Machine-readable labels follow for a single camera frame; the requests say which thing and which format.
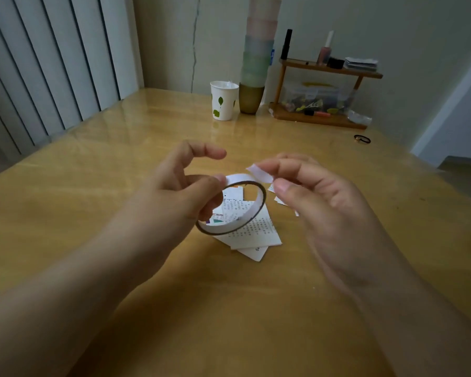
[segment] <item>glossy tabletop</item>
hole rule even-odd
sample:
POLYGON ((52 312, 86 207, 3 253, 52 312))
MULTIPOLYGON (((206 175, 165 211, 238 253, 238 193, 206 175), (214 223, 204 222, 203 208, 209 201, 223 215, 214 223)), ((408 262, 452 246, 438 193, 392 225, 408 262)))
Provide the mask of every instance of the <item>glossy tabletop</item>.
MULTIPOLYGON (((304 152, 363 191, 417 271, 471 317, 471 199, 375 129, 280 121, 261 108, 211 117, 209 95, 141 90, 0 174, 0 292, 104 225, 180 140, 221 145, 189 173, 241 173, 304 152)), ((72 374, 335 375, 392 372, 351 301, 324 278, 300 218, 267 202, 283 242, 260 263, 195 228, 135 290, 72 374)))

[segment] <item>lip gloss bottle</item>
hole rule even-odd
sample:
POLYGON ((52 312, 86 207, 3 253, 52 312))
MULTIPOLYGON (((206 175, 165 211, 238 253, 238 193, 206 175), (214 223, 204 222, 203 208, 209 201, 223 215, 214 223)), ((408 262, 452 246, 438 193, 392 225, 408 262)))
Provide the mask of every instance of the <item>lip gloss bottle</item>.
POLYGON ((321 65, 321 66, 327 65, 328 59, 330 55, 332 54, 331 45, 332 45, 332 39, 333 39, 334 33, 335 31, 333 30, 329 32, 327 43, 321 48, 321 51, 319 52, 319 56, 317 57, 317 62, 316 62, 317 65, 321 65))

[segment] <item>forearm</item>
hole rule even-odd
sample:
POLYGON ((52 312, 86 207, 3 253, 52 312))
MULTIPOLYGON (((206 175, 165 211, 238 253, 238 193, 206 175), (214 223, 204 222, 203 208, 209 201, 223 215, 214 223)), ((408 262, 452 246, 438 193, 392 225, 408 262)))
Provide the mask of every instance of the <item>forearm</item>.
POLYGON ((126 249, 84 245, 0 297, 0 376, 64 376, 134 288, 126 249))
POLYGON ((357 303, 398 376, 471 376, 471 321, 413 271, 357 303))

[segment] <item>small wooden rack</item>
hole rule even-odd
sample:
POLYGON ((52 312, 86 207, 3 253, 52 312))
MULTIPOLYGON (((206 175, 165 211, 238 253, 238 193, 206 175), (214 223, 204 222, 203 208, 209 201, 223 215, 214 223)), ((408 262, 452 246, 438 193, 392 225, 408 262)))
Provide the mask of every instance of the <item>small wooden rack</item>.
POLYGON ((357 90, 363 78, 375 78, 382 79, 383 75, 377 72, 370 71, 359 71, 352 69, 332 69, 324 65, 318 65, 314 61, 302 61, 299 59, 280 59, 281 62, 281 76, 279 78, 279 85, 277 87, 276 98, 273 103, 270 103, 270 109, 273 111, 273 116, 276 119, 281 120, 291 120, 291 121, 303 121, 305 123, 314 123, 314 124, 325 124, 328 126, 340 126, 346 128, 355 128, 359 130, 366 129, 366 126, 363 124, 353 123, 345 115, 332 115, 330 118, 318 117, 318 116, 308 116, 303 113, 291 113, 287 111, 280 103, 279 96, 281 95, 281 89, 283 88, 284 75, 286 73, 287 67, 296 67, 298 69, 306 70, 316 70, 316 71, 325 71, 327 73, 335 74, 344 74, 344 75, 354 75, 358 77, 354 89, 357 90))

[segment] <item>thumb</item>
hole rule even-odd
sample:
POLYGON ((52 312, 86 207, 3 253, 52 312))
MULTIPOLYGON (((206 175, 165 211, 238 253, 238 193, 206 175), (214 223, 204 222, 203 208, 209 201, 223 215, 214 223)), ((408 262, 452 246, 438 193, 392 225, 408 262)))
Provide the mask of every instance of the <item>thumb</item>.
POLYGON ((222 174, 205 176, 190 184, 184 189, 187 203, 190 208, 199 212, 204 206, 220 193, 227 183, 227 179, 222 174))
POLYGON ((333 212, 333 208, 321 196, 284 178, 274 180, 274 190, 277 197, 309 222, 317 222, 333 212))

